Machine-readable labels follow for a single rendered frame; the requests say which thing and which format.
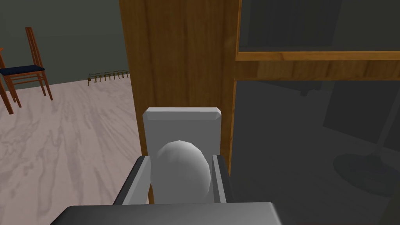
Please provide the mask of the grey round door knob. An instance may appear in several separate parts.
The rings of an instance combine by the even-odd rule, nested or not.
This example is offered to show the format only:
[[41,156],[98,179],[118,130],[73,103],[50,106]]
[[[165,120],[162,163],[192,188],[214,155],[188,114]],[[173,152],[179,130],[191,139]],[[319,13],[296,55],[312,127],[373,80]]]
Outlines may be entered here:
[[221,111],[150,107],[143,123],[154,203],[213,203],[212,157],[220,153]]

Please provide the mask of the brown wooden glass door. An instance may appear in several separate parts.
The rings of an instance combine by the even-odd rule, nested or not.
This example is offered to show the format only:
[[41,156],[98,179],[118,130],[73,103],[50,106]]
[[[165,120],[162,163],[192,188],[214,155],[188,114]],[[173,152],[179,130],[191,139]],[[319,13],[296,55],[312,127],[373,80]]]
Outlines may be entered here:
[[216,107],[234,202],[400,225],[400,0],[119,0],[150,107]]

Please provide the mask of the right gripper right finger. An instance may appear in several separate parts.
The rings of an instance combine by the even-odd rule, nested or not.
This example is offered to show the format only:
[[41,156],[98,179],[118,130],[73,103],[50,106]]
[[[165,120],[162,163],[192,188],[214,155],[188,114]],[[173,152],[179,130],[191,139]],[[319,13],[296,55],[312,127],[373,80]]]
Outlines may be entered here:
[[215,203],[234,202],[230,175],[221,155],[212,156],[212,190]]

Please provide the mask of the wooden chair with blue seat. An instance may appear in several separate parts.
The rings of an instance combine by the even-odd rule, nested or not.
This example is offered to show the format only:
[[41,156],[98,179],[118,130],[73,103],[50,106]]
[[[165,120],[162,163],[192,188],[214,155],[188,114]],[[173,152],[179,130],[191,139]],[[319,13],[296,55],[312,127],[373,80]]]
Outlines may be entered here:
[[38,45],[34,37],[32,27],[25,28],[30,51],[33,59],[33,65],[6,67],[2,58],[2,50],[0,48],[0,75],[3,77],[5,84],[10,92],[12,100],[21,108],[21,103],[16,93],[15,85],[25,84],[30,82],[39,82],[43,95],[48,95],[53,100],[52,93],[48,84],[45,68],[41,61]]

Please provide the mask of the small wooden rack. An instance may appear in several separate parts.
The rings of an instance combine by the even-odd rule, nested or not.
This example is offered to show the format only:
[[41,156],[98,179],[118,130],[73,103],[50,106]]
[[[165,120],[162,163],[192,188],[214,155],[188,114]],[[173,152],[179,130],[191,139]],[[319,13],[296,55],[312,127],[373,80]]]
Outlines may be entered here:
[[117,71],[109,71],[103,73],[89,73],[87,78],[87,85],[89,86],[90,82],[94,83],[107,81],[107,80],[116,80],[116,79],[124,79],[129,78],[130,72],[127,70],[117,70]]

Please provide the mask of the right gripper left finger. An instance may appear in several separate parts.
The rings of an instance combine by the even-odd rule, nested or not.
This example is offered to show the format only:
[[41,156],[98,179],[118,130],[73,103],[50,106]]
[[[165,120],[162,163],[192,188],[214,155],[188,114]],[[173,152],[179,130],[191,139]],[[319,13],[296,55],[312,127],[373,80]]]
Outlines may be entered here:
[[138,157],[113,204],[147,204],[148,192],[151,184],[150,173],[150,157]]

